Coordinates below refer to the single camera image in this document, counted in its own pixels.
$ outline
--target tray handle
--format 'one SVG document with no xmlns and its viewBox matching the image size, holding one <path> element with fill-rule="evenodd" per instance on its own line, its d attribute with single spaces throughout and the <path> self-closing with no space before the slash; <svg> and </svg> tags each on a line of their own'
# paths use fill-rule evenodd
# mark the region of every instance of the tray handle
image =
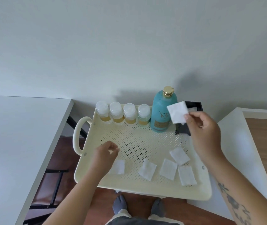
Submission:
<svg viewBox="0 0 267 225">
<path fill-rule="evenodd" d="M 74 148 L 74 151 L 78 155 L 82 155 L 82 153 L 83 153 L 83 150 L 81 150 L 80 147 L 79 147 L 79 134 L 80 134 L 81 127 L 83 126 L 83 124 L 86 121 L 90 125 L 93 122 L 93 120 L 90 117 L 83 117 L 82 119 L 79 120 L 79 122 L 75 126 L 74 133 L 73 133 L 73 148 Z"/>
</svg>

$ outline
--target teal bottle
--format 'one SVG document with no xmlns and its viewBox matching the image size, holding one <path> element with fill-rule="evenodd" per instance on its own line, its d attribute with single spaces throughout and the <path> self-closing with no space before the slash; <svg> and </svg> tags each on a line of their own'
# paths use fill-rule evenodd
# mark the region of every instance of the teal bottle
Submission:
<svg viewBox="0 0 267 225">
<path fill-rule="evenodd" d="M 154 132 L 164 132 L 167 130 L 170 122 L 170 115 L 167 106 L 177 103 L 177 97 L 171 86 L 164 87 L 153 99 L 150 128 Z"/>
</svg>

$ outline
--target arm tattoo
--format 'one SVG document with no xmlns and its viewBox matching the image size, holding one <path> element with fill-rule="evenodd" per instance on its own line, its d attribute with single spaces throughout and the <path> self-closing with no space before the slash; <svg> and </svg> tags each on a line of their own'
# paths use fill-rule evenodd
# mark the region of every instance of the arm tattoo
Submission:
<svg viewBox="0 0 267 225">
<path fill-rule="evenodd" d="M 227 189 L 224 184 L 218 182 L 218 186 L 221 190 L 221 193 L 226 194 L 226 198 L 232 206 L 234 215 L 241 222 L 241 224 L 251 225 L 250 212 L 245 208 L 245 206 L 239 204 L 232 196 L 229 195 L 229 189 Z"/>
</svg>

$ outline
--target foot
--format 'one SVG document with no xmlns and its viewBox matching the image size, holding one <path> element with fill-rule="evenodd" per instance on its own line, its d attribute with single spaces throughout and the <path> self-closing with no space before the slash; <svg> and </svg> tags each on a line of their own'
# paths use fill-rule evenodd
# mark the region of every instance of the foot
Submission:
<svg viewBox="0 0 267 225">
<path fill-rule="evenodd" d="M 117 215 L 121 209 L 127 210 L 127 204 L 123 195 L 119 195 L 113 203 L 113 210 L 115 215 Z"/>
<path fill-rule="evenodd" d="M 160 198 L 156 199 L 151 208 L 151 215 L 157 215 L 159 217 L 165 217 L 165 207 L 164 203 Z"/>
</svg>

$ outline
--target left hand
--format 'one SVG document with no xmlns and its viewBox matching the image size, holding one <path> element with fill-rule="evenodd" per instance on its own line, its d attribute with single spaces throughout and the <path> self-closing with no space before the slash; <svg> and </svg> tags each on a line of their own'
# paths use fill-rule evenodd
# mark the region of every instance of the left hand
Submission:
<svg viewBox="0 0 267 225">
<path fill-rule="evenodd" d="M 111 141 L 107 141 L 95 148 L 90 170 L 100 175 L 100 178 L 103 178 L 112 168 L 119 150 L 118 146 Z"/>
</svg>

